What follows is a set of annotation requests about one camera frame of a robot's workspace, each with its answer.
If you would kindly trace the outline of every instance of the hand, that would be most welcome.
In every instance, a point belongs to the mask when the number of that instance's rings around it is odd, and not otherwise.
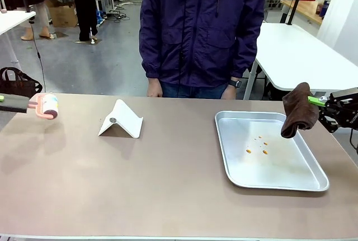
[[[158,79],[148,78],[147,97],[163,97],[163,90]]]
[[[224,93],[222,94],[222,100],[235,100],[236,99],[236,88],[233,86],[227,86]]]

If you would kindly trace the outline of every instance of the white folded card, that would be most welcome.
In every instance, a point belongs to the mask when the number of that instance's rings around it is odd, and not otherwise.
[[[113,124],[118,124],[132,138],[139,138],[143,117],[139,118],[123,100],[117,100],[112,112],[107,115],[98,135],[102,135]]]

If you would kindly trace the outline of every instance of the white wall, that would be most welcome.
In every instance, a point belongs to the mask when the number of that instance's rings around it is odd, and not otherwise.
[[[332,0],[317,38],[358,65],[358,0]]]

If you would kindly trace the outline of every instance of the aluminum tray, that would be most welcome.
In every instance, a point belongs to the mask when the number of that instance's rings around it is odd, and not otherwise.
[[[215,115],[228,178],[248,188],[328,190],[328,178],[302,136],[281,137],[285,119],[272,112],[221,111]]]

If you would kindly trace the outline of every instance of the black pants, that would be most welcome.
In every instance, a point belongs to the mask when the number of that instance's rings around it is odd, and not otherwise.
[[[74,0],[76,4],[77,18],[79,24],[79,40],[88,41],[90,39],[90,29],[92,34],[97,34],[97,15],[96,0]]]

